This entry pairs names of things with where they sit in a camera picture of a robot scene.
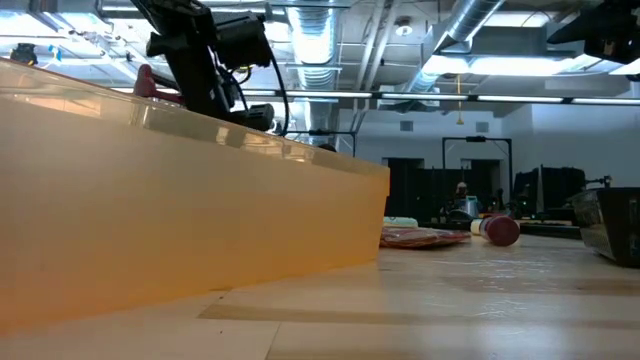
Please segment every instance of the ceiling light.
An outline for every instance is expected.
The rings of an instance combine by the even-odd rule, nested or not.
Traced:
[[[126,94],[133,94],[133,88],[111,88],[111,90],[116,90],[116,91],[120,91]],[[179,94],[179,92],[175,89],[164,89],[164,88],[160,88],[157,89],[160,92],[163,93],[167,93],[167,94]]]
[[[542,57],[479,57],[471,64],[477,75],[552,76],[562,71],[562,62]]]
[[[298,97],[318,97],[318,98],[349,98],[349,99],[368,99],[372,96],[369,92],[356,92],[356,91],[287,91],[289,96]]]
[[[135,6],[103,6],[102,11],[138,11]]]
[[[480,95],[478,101],[494,101],[494,102],[523,102],[523,103],[555,103],[562,102],[560,97],[542,97],[542,96],[493,96]]]
[[[607,98],[576,98],[578,105],[640,105],[640,99],[607,99]]]
[[[433,55],[422,67],[425,74],[466,74],[469,72],[467,60],[456,57]]]
[[[276,96],[276,91],[242,89],[242,94],[245,96]]]
[[[616,70],[613,70],[609,74],[611,75],[637,75],[640,74],[640,59],[632,62],[629,65],[623,65]]]
[[[466,101],[467,95],[451,95],[451,94],[382,94],[383,99],[389,100],[443,100],[443,101]]]
[[[413,32],[413,28],[410,25],[402,25],[398,26],[396,29],[396,35],[398,36],[408,36]]]
[[[396,35],[398,36],[408,36],[413,32],[413,28],[411,27],[411,18],[409,16],[400,16],[396,19],[395,25]]]

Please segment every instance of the wooden table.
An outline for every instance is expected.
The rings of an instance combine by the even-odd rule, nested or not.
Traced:
[[[639,359],[639,309],[640,271],[579,241],[474,239],[15,334],[0,359]]]

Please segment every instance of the white ceiling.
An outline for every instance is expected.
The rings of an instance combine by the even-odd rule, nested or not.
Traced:
[[[127,0],[111,0],[108,3],[110,5],[131,6]],[[399,8],[398,16],[411,17],[413,33],[406,37],[392,33],[383,56],[385,65],[379,68],[374,86],[406,83],[416,74],[422,66],[420,44],[426,34],[427,24],[434,24],[439,19],[446,19],[449,16],[452,3],[453,0],[442,0],[442,11],[438,14],[438,1],[436,0],[404,1]],[[503,6],[503,10],[490,19],[488,25],[539,27],[548,21],[545,13],[551,17],[561,14],[570,15],[571,10],[576,9],[576,4],[584,3],[587,1],[508,0]],[[336,66],[341,68],[338,89],[353,88],[364,51],[362,44],[365,26],[373,13],[373,8],[373,0],[361,0],[354,2],[351,8],[341,12],[341,28],[338,32],[338,53],[340,56],[336,59]],[[132,74],[135,75],[137,67],[147,61],[157,71],[169,72],[162,58],[146,59],[142,57],[141,54],[145,52],[149,33],[153,30],[142,19],[105,18],[104,22],[96,22],[91,18],[64,15],[64,19],[68,23],[77,27],[75,30],[95,31],[102,36],[103,40],[105,38],[108,40],[104,43],[104,41],[100,42],[94,39],[86,40],[87,36],[69,35],[64,31],[55,32],[26,13],[3,11],[1,14],[1,56],[8,56],[10,50],[18,42],[36,43],[38,45],[36,53],[40,59],[39,66],[111,87],[132,86]],[[265,26],[267,37],[271,41],[274,53],[280,63],[287,87],[295,88],[298,77],[297,70],[289,68],[289,65],[295,64],[290,44],[289,26],[284,23],[268,23]],[[60,49],[62,63],[51,61],[52,52],[49,45]],[[100,50],[105,48],[107,52],[101,54]],[[125,61],[127,51],[134,55],[133,62]],[[277,88],[278,83],[273,69],[256,69],[247,86],[250,88]],[[456,92],[458,90],[455,77],[441,77],[436,86],[440,88],[441,92]],[[606,74],[553,78],[514,78],[465,74],[460,76],[460,89],[464,93],[616,96],[627,91],[629,83],[624,76]]]

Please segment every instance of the black cable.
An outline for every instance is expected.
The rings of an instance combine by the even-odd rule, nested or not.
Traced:
[[[244,79],[242,79],[242,81],[240,81],[239,84],[242,85],[247,81],[249,81],[249,79],[251,79],[251,68],[247,70],[247,76]]]
[[[284,126],[282,126],[282,131],[280,132],[280,134],[278,134],[284,137],[287,135],[287,131],[289,131],[289,100],[287,100],[287,90],[284,87],[282,74],[280,74],[280,69],[278,68],[278,62],[276,61],[276,56],[273,55],[273,51],[271,51],[271,64],[273,65],[273,68],[276,71],[276,76],[278,77],[278,84],[280,84],[280,91],[282,92],[282,101],[284,101]]]

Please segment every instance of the silver ductwork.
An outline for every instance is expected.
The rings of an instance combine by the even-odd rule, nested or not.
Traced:
[[[470,42],[473,36],[482,28],[482,25],[489,20],[505,0],[458,0],[451,11],[451,16],[447,19],[446,29],[438,31],[432,26],[427,34],[425,48],[427,56],[425,63],[438,50],[447,48],[458,43],[466,43],[463,48],[471,49]],[[435,85],[438,77],[442,74],[426,73],[420,69],[413,80],[405,87],[407,92],[428,92]]]
[[[296,62],[302,65],[331,64],[337,48],[337,10],[318,7],[290,8],[287,15],[292,27]],[[305,90],[334,90],[336,85],[336,72],[331,69],[303,68],[298,70],[298,78],[300,87]],[[335,130],[330,124],[334,105],[328,102],[310,102],[308,130]]]

